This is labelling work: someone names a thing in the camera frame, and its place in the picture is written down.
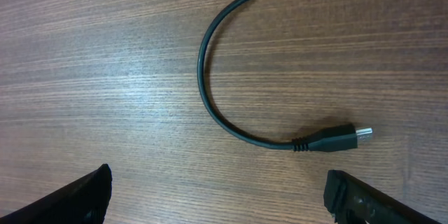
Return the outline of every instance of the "brown wooden surface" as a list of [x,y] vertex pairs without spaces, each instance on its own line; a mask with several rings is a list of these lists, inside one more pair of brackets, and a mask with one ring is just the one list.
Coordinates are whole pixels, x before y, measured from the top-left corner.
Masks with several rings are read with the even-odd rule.
[[230,1],[0,0],[0,215],[109,163],[107,223],[331,223],[329,169],[448,223],[448,0],[257,0],[219,29],[222,113],[277,141],[374,128],[338,153],[208,115],[197,51]]

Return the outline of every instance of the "black device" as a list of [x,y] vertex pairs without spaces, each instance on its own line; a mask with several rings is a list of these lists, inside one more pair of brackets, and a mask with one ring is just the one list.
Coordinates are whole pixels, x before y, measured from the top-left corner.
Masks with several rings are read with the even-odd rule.
[[0,224],[102,224],[112,193],[103,164],[84,177],[3,218]]
[[344,171],[328,171],[323,200],[339,224],[438,223]]

